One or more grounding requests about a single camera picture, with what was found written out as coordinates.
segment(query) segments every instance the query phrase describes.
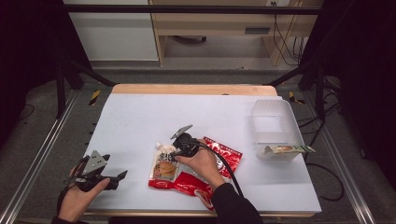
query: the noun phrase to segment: white cabinet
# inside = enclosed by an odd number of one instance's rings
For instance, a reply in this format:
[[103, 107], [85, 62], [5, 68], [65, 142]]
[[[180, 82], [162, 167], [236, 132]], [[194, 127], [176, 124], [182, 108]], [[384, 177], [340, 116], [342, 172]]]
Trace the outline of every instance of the white cabinet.
[[[64, 0], [65, 4], [147, 5], [147, 0]], [[149, 13], [70, 13], [90, 61], [158, 61]]]

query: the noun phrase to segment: wooden desk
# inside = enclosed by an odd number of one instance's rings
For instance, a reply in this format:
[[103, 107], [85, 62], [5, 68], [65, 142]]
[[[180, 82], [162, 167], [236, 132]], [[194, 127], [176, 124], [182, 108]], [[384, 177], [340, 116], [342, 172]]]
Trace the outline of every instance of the wooden desk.
[[[107, 99], [87, 154], [97, 150], [111, 155], [104, 175], [125, 169], [128, 174], [117, 190], [102, 192], [86, 214], [215, 216], [196, 197], [148, 187], [155, 143], [171, 144], [175, 129], [190, 123], [194, 125], [191, 135], [212, 137], [244, 153], [235, 176], [263, 217], [311, 217], [320, 212], [302, 157], [287, 164], [265, 164], [256, 158], [252, 140], [247, 140], [251, 135], [246, 113], [261, 98], [280, 99], [276, 90], [267, 86], [117, 85]], [[258, 175], [252, 176], [251, 170], [259, 171]]]
[[[149, 0], [151, 5], [190, 5], [190, 6], [250, 6], [265, 7], [270, 0]], [[322, 0], [290, 0], [289, 4], [280, 7], [320, 7]], [[273, 65], [282, 60], [281, 53], [290, 36], [307, 37], [310, 35], [317, 16], [313, 15], [278, 15], [275, 29], [274, 15], [227, 15], [227, 14], [160, 14], [152, 15], [154, 34], [157, 42], [160, 63], [166, 49], [169, 35], [258, 35], [270, 55]]]

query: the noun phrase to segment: gray floor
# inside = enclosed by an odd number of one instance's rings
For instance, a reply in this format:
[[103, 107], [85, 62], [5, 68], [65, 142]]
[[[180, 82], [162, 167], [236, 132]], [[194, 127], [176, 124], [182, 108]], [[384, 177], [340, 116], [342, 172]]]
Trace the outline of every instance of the gray floor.
[[[281, 64], [273, 67], [268, 55], [262, 50], [262, 42], [257, 38], [211, 37], [206, 43], [194, 43], [171, 39], [167, 50], [166, 64], [163, 67], [144, 65], [123, 67], [98, 67], [105, 77], [122, 83], [226, 83], [226, 84], [262, 84], [285, 74], [292, 66]], [[41, 172], [27, 195], [17, 220], [27, 218], [48, 220], [55, 214], [58, 192], [62, 189], [62, 180], [75, 165], [91, 139], [94, 123], [106, 102], [111, 88], [85, 77], [87, 82], [81, 91], [68, 91], [77, 95], [76, 103], [67, 118], [66, 124], [54, 142]], [[295, 86], [298, 78], [292, 79], [277, 88], [278, 94], [289, 100], [293, 91], [297, 99], [304, 99], [310, 92], [302, 94]], [[101, 90], [95, 105], [88, 105], [92, 93]], [[327, 107], [337, 103], [334, 96], [327, 98]], [[55, 82], [51, 81], [29, 92], [27, 106], [21, 114], [21, 120], [13, 130], [11, 137], [0, 150], [0, 209], [3, 211], [22, 182], [35, 155], [49, 133], [56, 115]], [[313, 118], [308, 104], [290, 103], [299, 124]], [[327, 117], [325, 127], [332, 136], [347, 168], [356, 181], [364, 201], [367, 203], [376, 223], [396, 223], [396, 193], [374, 161], [363, 160], [353, 134], [345, 118], [338, 111]], [[301, 129], [305, 142], [313, 138], [318, 124]], [[321, 132], [313, 148], [316, 154], [308, 157], [308, 162], [321, 164], [338, 173], [333, 165], [326, 138]], [[340, 187], [334, 177], [328, 173], [308, 166], [312, 181], [320, 195], [336, 197]], [[359, 221], [351, 203], [351, 195], [346, 194], [339, 202], [328, 202], [319, 198], [322, 213], [311, 218], [282, 218], [283, 223], [364, 223]], [[85, 217], [88, 220], [106, 220], [106, 217]]]

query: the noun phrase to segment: white box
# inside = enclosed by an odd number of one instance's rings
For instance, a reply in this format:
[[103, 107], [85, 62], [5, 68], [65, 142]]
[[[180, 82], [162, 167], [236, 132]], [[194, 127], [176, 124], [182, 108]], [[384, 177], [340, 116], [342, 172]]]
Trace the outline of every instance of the white box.
[[298, 153], [274, 154], [268, 150], [265, 152], [267, 146], [304, 145], [304, 140], [301, 137], [289, 102], [285, 100], [258, 100], [253, 106], [251, 117], [259, 159], [290, 161], [298, 155]]

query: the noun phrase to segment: person's right hand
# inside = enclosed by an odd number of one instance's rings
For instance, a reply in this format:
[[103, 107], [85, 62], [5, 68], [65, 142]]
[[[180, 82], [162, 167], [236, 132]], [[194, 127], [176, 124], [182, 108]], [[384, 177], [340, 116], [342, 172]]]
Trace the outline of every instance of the person's right hand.
[[183, 164], [190, 166], [199, 176], [205, 179], [212, 190], [224, 184], [225, 181], [219, 172], [216, 163], [216, 156], [208, 149], [200, 148], [199, 151], [191, 158], [175, 156], [175, 159]]

